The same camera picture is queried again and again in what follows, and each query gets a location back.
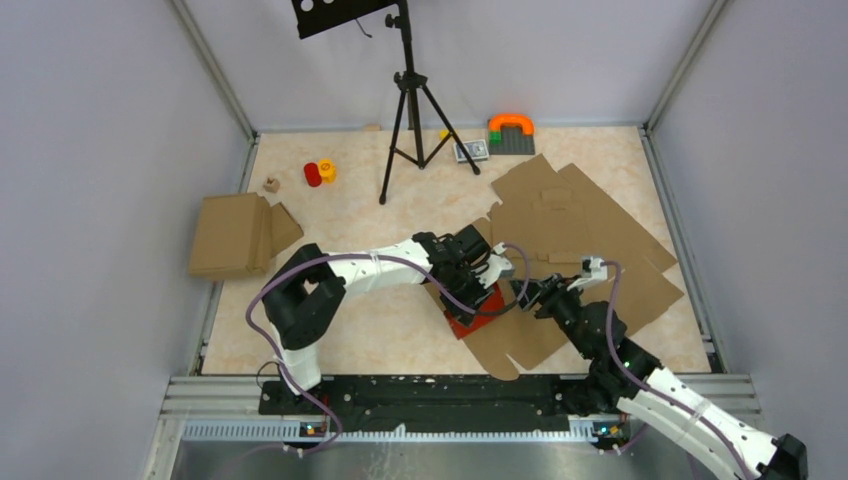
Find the gray lego baseplate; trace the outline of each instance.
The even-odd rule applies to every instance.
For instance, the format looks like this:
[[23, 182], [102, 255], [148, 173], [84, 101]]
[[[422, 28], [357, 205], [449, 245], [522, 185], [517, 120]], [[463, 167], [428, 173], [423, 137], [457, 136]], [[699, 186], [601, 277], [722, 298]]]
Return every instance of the gray lego baseplate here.
[[489, 155], [535, 155], [533, 135], [524, 135], [521, 127], [501, 128], [501, 141], [489, 142]]

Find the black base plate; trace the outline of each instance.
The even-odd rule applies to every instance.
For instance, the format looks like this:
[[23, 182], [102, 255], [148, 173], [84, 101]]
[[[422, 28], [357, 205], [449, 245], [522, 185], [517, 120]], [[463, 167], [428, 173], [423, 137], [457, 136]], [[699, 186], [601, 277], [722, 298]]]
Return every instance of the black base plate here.
[[[522, 375], [504, 382], [488, 375], [336, 375], [310, 390], [339, 416], [347, 431], [566, 431], [568, 413], [556, 397], [577, 379]], [[322, 415], [279, 381], [262, 386], [260, 415]]]

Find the gray wall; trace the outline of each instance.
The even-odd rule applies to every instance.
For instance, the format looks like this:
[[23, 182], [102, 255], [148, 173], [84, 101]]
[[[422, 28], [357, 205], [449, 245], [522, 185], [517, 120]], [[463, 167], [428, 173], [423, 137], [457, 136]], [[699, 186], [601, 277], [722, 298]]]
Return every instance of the gray wall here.
[[245, 154], [164, 1], [0, 2], [0, 477], [140, 475]]
[[845, 477], [848, 3], [733, 2], [658, 132], [736, 371]]
[[[403, 69], [387, 8], [299, 40], [290, 0], [189, 0], [260, 130], [388, 127]], [[637, 123], [710, 0], [409, 0], [416, 68], [458, 125], [519, 111], [543, 124]], [[427, 106], [422, 122], [435, 125]]]

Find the cardboard box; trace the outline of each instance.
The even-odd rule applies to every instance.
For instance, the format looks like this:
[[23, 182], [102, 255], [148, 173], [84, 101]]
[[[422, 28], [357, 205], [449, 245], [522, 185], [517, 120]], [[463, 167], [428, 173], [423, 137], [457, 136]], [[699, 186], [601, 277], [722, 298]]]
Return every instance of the cardboard box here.
[[303, 237], [303, 229], [282, 203], [271, 207], [271, 257]]
[[204, 198], [188, 273], [214, 281], [267, 273], [270, 208], [256, 193]]
[[[524, 162], [492, 182], [501, 204], [495, 204], [490, 220], [474, 226], [491, 245], [509, 242], [521, 246], [530, 257], [533, 278], [553, 273], [574, 275], [583, 255], [601, 255], [624, 267], [616, 311], [633, 334], [656, 320], [683, 296], [662, 275], [676, 263], [647, 230], [575, 165], [555, 172], [544, 156]], [[523, 277], [525, 265], [514, 252], [515, 276]], [[515, 297], [502, 282], [504, 300]], [[588, 289], [584, 303], [607, 300], [612, 281]], [[444, 310], [438, 291], [427, 286]], [[553, 319], [537, 320], [531, 313], [514, 309], [463, 338], [466, 346], [492, 376], [514, 380], [515, 363], [532, 370], [568, 342]]]

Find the orange arch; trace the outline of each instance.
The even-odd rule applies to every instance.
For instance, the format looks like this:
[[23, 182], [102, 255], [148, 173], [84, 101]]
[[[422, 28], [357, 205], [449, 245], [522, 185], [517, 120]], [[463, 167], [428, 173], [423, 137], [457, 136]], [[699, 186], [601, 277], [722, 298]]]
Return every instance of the orange arch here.
[[521, 127], [521, 132], [524, 135], [533, 135], [535, 128], [533, 127], [533, 121], [524, 115], [519, 115], [517, 113], [502, 113], [500, 115], [495, 115], [489, 120], [489, 131], [490, 132], [498, 132], [501, 127]]

